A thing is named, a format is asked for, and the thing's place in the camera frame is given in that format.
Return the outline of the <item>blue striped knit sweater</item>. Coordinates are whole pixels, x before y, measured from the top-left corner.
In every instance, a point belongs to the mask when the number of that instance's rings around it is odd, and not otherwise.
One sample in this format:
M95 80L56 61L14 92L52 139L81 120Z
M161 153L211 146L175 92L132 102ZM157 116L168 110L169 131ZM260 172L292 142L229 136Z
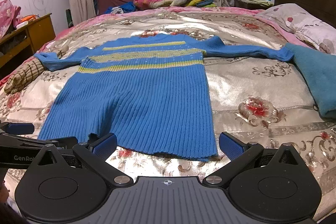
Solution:
M49 71L78 71L56 97L39 139L87 141L113 133L126 149L206 161L217 145L203 59L255 56L290 61L293 53L183 34L120 38L65 59L41 53L38 60Z

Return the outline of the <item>blue clothes on sofa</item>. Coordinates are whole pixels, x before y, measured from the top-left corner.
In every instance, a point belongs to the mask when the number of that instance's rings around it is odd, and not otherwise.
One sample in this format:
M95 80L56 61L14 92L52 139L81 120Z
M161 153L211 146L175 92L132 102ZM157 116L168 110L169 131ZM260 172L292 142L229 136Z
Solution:
M124 13L135 12L136 10L137 8L133 4L133 2L126 2L121 6L108 7L104 13L105 14L124 14Z

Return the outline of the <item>beige checked knit garment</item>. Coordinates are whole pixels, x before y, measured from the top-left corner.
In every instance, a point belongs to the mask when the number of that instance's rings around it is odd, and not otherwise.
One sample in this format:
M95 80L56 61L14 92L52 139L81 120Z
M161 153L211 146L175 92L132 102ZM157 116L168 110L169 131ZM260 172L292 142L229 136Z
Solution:
M6 94L15 94L20 92L45 70L46 67L42 64L42 62L37 57L33 57L22 64L16 72L9 76L3 89L4 92Z

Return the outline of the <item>wooden desk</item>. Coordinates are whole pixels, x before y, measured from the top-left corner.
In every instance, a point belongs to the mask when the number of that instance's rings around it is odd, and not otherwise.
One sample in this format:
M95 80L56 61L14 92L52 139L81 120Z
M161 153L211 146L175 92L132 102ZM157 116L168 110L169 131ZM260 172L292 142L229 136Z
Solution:
M1 38L1 78L12 73L55 38L51 15L44 15Z

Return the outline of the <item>orange item on desk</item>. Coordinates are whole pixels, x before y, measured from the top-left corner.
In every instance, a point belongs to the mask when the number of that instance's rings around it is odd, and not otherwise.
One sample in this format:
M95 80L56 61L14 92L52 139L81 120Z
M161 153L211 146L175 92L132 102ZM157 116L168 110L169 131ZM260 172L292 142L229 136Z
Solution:
M36 15L27 15L27 16L24 16L20 19L20 22L23 23L23 22L29 22L29 21L32 21L32 20L35 20L37 18Z

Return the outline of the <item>pink floral bag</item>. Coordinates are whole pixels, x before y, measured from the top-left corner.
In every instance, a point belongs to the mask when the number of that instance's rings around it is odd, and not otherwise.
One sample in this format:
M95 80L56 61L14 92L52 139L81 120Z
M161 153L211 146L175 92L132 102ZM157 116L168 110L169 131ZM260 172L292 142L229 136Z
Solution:
M10 28L19 24L20 6L12 4L11 0L3 0L0 4L0 38L3 38Z

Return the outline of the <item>teal folded blanket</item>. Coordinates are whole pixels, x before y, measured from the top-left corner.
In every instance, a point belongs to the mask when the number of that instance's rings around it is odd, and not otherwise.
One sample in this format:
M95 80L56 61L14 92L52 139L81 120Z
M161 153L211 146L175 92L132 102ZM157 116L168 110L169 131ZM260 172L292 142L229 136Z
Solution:
M335 118L335 56L288 43L285 47L304 77L323 118Z

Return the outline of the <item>floral pillow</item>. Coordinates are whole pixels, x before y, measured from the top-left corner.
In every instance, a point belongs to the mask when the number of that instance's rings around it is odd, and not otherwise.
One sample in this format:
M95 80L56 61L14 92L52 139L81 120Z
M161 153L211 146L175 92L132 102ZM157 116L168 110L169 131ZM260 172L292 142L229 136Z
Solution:
M315 49L335 55L335 28L294 3L271 7L257 14L271 20Z

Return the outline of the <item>green folded cloth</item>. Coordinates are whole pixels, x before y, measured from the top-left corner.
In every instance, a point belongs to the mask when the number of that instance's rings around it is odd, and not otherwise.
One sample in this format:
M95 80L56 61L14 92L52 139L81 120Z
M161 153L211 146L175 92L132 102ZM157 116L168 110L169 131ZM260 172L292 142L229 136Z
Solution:
M270 7L274 5L274 3L269 0L239 0L239 1L242 1L244 3L254 4L254 5L265 6L265 7Z

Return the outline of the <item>yellow folded cloth stack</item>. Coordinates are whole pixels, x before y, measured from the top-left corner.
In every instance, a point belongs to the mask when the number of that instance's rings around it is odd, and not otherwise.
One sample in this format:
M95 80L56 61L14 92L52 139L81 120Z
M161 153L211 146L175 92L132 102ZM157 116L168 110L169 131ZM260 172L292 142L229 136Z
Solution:
M187 0L184 4L185 7L195 6L195 7L205 7L208 5L213 5L215 0Z

